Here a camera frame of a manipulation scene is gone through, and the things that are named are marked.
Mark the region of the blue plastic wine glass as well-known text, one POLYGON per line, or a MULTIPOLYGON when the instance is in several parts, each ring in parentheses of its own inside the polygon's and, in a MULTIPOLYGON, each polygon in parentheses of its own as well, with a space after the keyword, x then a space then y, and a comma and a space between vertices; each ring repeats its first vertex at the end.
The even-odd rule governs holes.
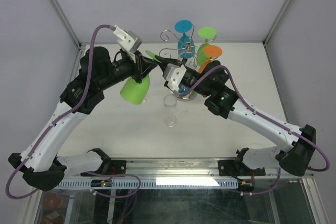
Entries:
POLYGON ((182 60, 189 60, 194 57, 195 46, 192 40, 194 34, 194 25, 189 20, 180 20, 175 24, 175 31, 181 33, 182 36, 178 39, 177 51, 178 56, 182 60))

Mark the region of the green wine glass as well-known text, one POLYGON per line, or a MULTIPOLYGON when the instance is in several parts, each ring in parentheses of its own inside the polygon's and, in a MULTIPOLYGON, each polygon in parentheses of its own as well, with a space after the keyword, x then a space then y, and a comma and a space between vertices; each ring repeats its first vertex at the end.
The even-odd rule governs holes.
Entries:
MULTIPOLYGON (((150 50, 145 50, 145 53, 149 56, 149 59, 156 60, 156 53, 150 50)), ((147 95, 149 87, 150 74, 142 79, 142 83, 136 83, 131 77, 129 77, 122 89, 120 90, 120 95, 127 102, 134 105, 140 105, 147 95)))
POLYGON ((203 38, 205 41, 198 47, 197 50, 197 65, 201 67, 207 60, 208 57, 204 54, 203 49, 207 46, 213 39, 216 38, 217 30, 214 27, 206 26, 202 27, 197 32, 200 38, 203 38))

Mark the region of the clear flute glass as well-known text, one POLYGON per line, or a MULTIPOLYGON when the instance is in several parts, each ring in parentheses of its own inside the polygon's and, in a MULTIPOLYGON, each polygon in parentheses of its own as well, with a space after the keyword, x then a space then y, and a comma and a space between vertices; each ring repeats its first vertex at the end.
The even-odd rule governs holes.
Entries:
POLYGON ((165 116, 164 116, 164 124, 168 127, 174 127, 177 124, 176 118, 176 107, 177 107, 177 99, 176 96, 169 94, 164 97, 163 100, 165 116))

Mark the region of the orange plastic wine glass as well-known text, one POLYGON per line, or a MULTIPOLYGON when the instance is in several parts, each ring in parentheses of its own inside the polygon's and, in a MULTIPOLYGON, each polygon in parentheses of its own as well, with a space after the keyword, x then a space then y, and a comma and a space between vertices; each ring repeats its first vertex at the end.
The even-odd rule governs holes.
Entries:
POLYGON ((202 48, 201 52, 197 54, 197 63, 199 66, 198 72, 202 73, 205 67, 220 57, 223 51, 220 47, 215 45, 206 45, 202 48))

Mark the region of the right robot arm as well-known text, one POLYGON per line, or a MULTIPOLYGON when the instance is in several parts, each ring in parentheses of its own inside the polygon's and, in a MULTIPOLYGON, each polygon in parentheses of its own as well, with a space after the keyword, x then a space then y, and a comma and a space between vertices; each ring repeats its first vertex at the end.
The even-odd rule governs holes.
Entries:
POLYGON ((185 66, 179 60, 155 56, 163 72, 165 86, 173 92, 179 85, 206 98, 204 104, 216 116, 237 122, 274 143, 273 147, 253 149, 246 147, 237 152, 235 171, 247 175, 252 170, 281 168, 294 175, 303 176, 314 153, 316 131, 281 121, 248 103, 233 85, 229 71, 213 61, 202 73, 185 66))

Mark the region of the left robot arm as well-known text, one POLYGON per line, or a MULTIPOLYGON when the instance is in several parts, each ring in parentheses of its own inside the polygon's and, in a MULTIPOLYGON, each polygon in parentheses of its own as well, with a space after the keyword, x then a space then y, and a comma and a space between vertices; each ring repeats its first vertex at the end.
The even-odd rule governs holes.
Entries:
POLYGON ((30 186, 50 191, 65 177, 111 175, 111 158, 100 148, 73 156, 59 156, 58 152, 72 131, 104 99, 104 90, 137 77, 136 84, 145 84, 157 63, 135 52, 132 60, 120 49, 120 59, 112 60, 105 47, 94 47, 80 59, 79 74, 68 83, 44 131, 21 153, 12 153, 8 161, 30 186))

